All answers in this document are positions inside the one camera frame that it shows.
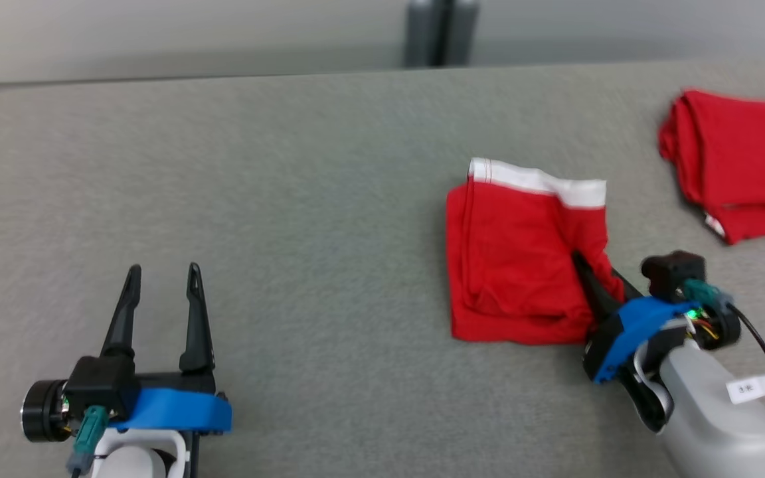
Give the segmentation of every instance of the red boxer briefs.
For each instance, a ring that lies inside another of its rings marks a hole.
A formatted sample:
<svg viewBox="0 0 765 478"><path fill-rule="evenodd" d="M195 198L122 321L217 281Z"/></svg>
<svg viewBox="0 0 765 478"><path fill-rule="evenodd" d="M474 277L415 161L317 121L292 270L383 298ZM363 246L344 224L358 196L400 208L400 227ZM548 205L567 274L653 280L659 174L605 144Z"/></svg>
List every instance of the red boxer briefs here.
<svg viewBox="0 0 765 478"><path fill-rule="evenodd" d="M765 102L687 90L659 130L686 199L728 244L765 236Z"/></svg>
<svg viewBox="0 0 765 478"><path fill-rule="evenodd" d="M468 341L582 343L592 313L571 260L580 251L616 299L604 248L604 181L471 160L447 197L452 333Z"/></svg>

